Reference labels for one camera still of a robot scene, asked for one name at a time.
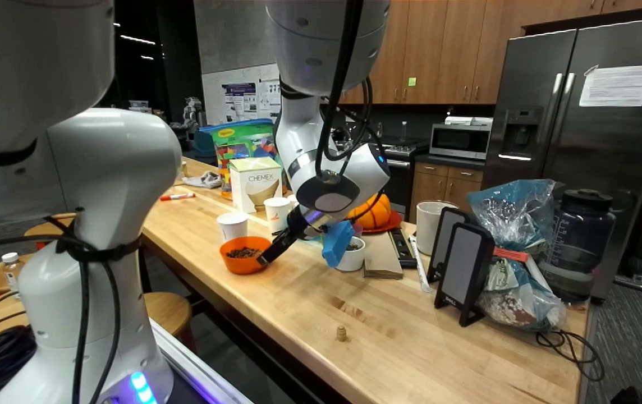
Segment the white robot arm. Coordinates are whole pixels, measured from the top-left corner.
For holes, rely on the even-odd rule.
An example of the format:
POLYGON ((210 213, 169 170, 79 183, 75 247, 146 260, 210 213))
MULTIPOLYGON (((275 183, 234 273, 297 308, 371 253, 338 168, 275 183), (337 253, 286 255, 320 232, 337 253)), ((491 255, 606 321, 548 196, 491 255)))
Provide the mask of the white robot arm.
MULTIPOLYGON (((331 152, 337 97, 381 48, 390 0, 265 0, 280 70, 279 156, 297 206, 286 250, 338 222, 389 179, 381 152, 331 152)), ((0 0, 0 224, 68 213, 68 237, 23 266, 17 296, 33 357, 0 404, 155 404, 170 394, 138 285, 138 236, 178 178, 166 121, 106 106, 114 76, 114 0, 0 0)))

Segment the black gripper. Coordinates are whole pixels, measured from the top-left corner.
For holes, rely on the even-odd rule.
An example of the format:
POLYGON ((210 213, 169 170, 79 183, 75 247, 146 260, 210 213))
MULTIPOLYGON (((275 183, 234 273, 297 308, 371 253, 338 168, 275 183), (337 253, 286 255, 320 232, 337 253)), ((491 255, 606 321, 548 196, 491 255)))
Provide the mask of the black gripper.
POLYGON ((262 264, 272 264, 280 253, 285 253, 298 237, 303 237, 309 229, 322 226, 326 216, 320 210, 306 210, 303 206, 294 206, 286 213, 286 232, 279 234, 272 244, 257 255, 262 264))

